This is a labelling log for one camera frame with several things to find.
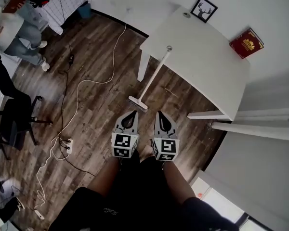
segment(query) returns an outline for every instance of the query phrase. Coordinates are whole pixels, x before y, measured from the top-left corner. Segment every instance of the person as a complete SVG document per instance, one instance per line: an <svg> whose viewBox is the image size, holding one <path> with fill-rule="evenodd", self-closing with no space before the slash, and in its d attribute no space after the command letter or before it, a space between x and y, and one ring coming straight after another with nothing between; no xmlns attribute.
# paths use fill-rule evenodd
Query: person
<svg viewBox="0 0 289 231"><path fill-rule="evenodd" d="M176 165L111 157L87 188L78 188L49 227L57 230L238 231L196 198Z"/></svg>
<svg viewBox="0 0 289 231"><path fill-rule="evenodd" d="M3 209L0 209L0 227L14 215L16 210L21 211L24 209L24 205L17 197L12 198Z"/></svg>
<svg viewBox="0 0 289 231"><path fill-rule="evenodd" d="M8 1L0 0L0 52L40 65L46 72L50 66L38 53L38 48L44 48L47 42L41 40L41 32L35 25L25 21L17 13L2 13ZM20 9L23 5L20 3L17 8ZM20 38L30 42L30 49L23 45Z"/></svg>

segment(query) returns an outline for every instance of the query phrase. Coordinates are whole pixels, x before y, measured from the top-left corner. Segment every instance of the picture frame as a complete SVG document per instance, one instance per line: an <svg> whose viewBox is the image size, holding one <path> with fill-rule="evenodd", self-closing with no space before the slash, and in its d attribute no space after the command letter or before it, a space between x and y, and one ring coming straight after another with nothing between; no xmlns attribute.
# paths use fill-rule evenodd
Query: picture frame
<svg viewBox="0 0 289 231"><path fill-rule="evenodd" d="M208 0L198 0L191 11L191 14L204 23L207 23L217 9L218 7Z"/></svg>

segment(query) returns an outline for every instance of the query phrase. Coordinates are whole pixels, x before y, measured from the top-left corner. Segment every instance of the jeans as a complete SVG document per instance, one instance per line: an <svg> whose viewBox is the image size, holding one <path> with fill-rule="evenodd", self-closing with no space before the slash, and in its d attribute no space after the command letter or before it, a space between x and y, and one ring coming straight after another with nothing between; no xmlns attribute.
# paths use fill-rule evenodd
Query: jeans
<svg viewBox="0 0 289 231"><path fill-rule="evenodd" d="M42 34L39 29L35 25L24 21L16 37L4 53L10 56L17 56L33 65L41 65L43 63L43 58L42 55L38 53L38 48L35 50L28 49L19 38L28 40L31 43L31 48L37 48L42 40Z"/></svg>

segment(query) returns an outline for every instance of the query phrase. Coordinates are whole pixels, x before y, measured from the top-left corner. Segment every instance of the foot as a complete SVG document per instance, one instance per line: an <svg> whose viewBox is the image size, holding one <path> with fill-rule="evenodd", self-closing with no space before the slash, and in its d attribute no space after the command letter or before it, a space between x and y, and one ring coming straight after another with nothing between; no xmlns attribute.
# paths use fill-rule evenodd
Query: foot
<svg viewBox="0 0 289 231"><path fill-rule="evenodd" d="M15 198L16 198L16 200L18 202L18 206L17 206L18 210L19 211L24 210L25 206L23 205L23 203L17 197L15 197Z"/></svg>
<svg viewBox="0 0 289 231"><path fill-rule="evenodd" d="M44 48L44 47L46 47L46 45L47 45L47 41L41 41L40 42L40 44L39 44L39 46L38 47L35 47L35 48L33 48L32 46L30 46L30 48L32 49L32 50L35 50L36 48Z"/></svg>
<svg viewBox="0 0 289 231"><path fill-rule="evenodd" d="M46 58L43 57L43 63L41 64L42 69L44 72L47 72L48 69L50 69L50 65L46 62Z"/></svg>

